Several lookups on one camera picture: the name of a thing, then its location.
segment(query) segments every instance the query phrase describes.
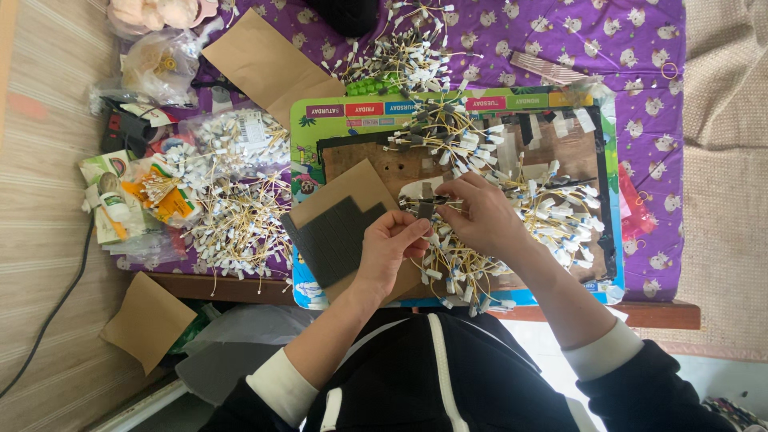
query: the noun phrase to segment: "brown paper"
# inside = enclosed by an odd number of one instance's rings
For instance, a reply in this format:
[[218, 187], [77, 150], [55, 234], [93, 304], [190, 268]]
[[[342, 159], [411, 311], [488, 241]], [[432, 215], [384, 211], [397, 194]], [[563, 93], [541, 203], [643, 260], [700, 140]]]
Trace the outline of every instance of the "brown paper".
[[136, 357], [149, 374], [197, 314], [140, 271], [99, 336]]
[[[289, 215], [296, 228], [301, 229], [307, 222], [313, 220], [325, 210], [333, 207], [342, 199], [351, 196], [365, 212], [381, 202], [387, 210], [398, 210], [397, 203], [387, 191], [381, 178], [376, 174], [368, 159], [341, 174], [336, 180], [318, 189], [290, 211]], [[347, 275], [341, 281], [325, 288], [328, 301], [333, 301], [344, 292], [355, 279], [357, 271]], [[384, 299], [382, 305], [389, 303], [407, 290], [421, 283], [419, 269], [410, 261], [403, 261], [397, 273], [395, 287], [392, 293]]]
[[295, 101], [346, 93], [344, 84], [312, 63], [252, 9], [203, 55], [287, 129]]

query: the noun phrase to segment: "power cord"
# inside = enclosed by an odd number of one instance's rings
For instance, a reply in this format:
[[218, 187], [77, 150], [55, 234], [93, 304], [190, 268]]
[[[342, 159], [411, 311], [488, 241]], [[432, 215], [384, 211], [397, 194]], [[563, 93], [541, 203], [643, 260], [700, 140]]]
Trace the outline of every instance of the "power cord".
[[69, 289], [67, 289], [67, 292], [64, 293], [64, 296], [61, 297], [61, 300], [58, 302], [56, 307], [54, 307], [54, 310], [51, 312], [50, 315], [48, 315], [48, 319], [45, 320], [45, 323], [43, 324], [43, 328], [40, 330], [40, 333], [38, 334], [38, 338], [35, 341], [35, 344], [32, 346], [32, 351], [30, 351], [29, 355], [27, 356], [27, 360], [24, 362], [24, 365], [22, 368], [18, 371], [16, 376], [13, 378], [10, 384], [6, 388], [3, 389], [2, 392], [0, 392], [0, 397], [5, 396], [6, 393], [8, 393], [9, 390], [11, 390], [11, 387], [16, 384], [19, 378], [22, 377], [24, 374], [24, 371], [27, 370], [27, 366], [29, 366], [29, 363], [32, 361], [32, 358], [35, 356], [35, 352], [38, 350], [38, 346], [40, 345], [40, 341], [43, 339], [43, 335], [45, 334], [45, 330], [48, 328], [48, 325], [53, 320], [53, 317], [56, 316], [56, 313], [59, 309], [61, 309], [61, 306], [64, 304], [64, 302], [67, 300], [67, 297], [69, 297], [69, 294], [74, 290], [74, 287], [77, 286], [78, 282], [80, 281], [80, 278], [83, 276], [83, 273], [85, 272], [85, 261], [86, 258], [88, 258], [88, 245], [91, 243], [91, 232], [94, 230], [94, 219], [95, 215], [91, 216], [91, 223], [88, 225], [88, 233], [85, 236], [85, 247], [83, 248], [83, 261], [82, 264], [80, 264], [80, 271], [78, 272], [78, 276], [74, 279], [74, 282], [72, 282], [72, 285], [69, 286]]

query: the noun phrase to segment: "purple label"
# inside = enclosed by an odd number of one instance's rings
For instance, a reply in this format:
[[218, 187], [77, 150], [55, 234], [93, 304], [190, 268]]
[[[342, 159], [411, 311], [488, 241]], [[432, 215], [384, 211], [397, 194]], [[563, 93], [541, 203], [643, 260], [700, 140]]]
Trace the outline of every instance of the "purple label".
[[344, 105], [308, 105], [307, 118], [344, 117]]

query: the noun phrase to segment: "hand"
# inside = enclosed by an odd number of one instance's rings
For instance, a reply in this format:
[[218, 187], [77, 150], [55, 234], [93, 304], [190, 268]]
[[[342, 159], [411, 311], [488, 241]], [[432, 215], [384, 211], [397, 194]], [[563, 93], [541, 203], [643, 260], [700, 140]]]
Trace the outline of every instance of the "hand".
[[423, 257], [432, 234], [429, 221], [404, 211], [388, 211], [366, 229], [355, 285], [372, 288], [382, 300], [392, 292], [397, 270], [406, 258]]
[[515, 252], [533, 243], [504, 192], [479, 175], [468, 172], [441, 184], [435, 193], [464, 200], [461, 212], [448, 205], [438, 206], [437, 212], [459, 240], [477, 252], [512, 266]]

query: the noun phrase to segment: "beige mat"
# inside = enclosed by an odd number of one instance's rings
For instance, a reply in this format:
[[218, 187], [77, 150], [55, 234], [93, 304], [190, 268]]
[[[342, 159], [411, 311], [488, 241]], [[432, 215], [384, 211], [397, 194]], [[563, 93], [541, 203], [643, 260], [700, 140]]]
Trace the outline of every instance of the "beige mat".
[[700, 331], [669, 352], [768, 362], [768, 2], [687, 0], [685, 248], [677, 298]]

